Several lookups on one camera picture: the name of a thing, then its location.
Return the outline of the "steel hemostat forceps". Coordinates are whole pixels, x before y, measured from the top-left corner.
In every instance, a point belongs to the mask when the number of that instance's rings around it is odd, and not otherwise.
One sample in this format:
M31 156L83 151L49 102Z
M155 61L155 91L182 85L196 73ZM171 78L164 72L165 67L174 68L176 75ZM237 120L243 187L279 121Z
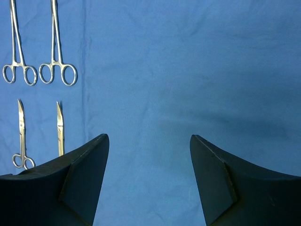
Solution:
M36 69L33 66L26 65L24 60L21 37L18 29L16 1L10 0L9 6L12 37L12 62L3 66L2 75L5 82L12 84L16 81L16 68L21 68L25 83L29 86L33 86L36 84L38 76Z
M61 40L60 40L60 30L58 21L58 10L57 1L51 0L51 17L52 17L52 40L51 40L51 59L49 63L42 63L39 66L39 77L44 84L50 84L54 80L54 69L56 66L60 68L61 80L66 86L73 86L77 82L78 74L77 69L72 64L65 64L63 62L62 50L61 50ZM50 79L46 80L43 76L44 67L48 68L50 71ZM67 68L73 71L73 80L68 83L65 78L65 70Z

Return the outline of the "blue surgical drape cloth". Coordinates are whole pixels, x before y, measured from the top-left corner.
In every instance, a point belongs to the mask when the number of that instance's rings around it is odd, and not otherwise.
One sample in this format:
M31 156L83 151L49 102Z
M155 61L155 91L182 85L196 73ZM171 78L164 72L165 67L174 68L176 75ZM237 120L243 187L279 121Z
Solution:
M298 0L60 0L65 86L0 82L0 172L18 174L18 105L27 154L58 156L110 139L96 226L203 226L190 157L197 134L259 166L301 174Z

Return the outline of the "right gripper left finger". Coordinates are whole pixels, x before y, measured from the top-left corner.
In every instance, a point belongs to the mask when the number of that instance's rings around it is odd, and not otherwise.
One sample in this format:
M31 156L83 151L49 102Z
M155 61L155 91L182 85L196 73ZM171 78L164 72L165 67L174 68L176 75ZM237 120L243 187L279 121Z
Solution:
M91 226L109 154L101 134L83 146L24 170L0 177L3 226Z

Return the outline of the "steel surgical scissors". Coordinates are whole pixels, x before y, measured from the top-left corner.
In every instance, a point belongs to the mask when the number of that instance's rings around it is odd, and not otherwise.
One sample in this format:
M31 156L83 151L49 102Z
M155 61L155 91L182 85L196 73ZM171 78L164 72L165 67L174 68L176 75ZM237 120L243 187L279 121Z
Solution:
M29 162L32 168L35 167L35 162L32 158L28 157L26 154L26 127L25 127L25 114L23 103L20 99L17 100L18 103L18 125L19 125L19 141L20 141L20 153L16 153L12 156L12 162L14 166L18 169L24 168L28 170L27 162Z
M58 138L58 153L59 156L64 155L64 123L63 113L59 102L56 102L57 107L57 138Z

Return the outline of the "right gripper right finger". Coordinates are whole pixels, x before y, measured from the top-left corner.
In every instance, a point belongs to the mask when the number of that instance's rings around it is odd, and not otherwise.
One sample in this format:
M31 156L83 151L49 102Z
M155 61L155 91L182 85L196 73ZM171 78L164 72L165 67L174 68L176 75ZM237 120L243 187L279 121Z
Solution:
M208 226L298 226L301 179L230 154L201 136L190 154Z

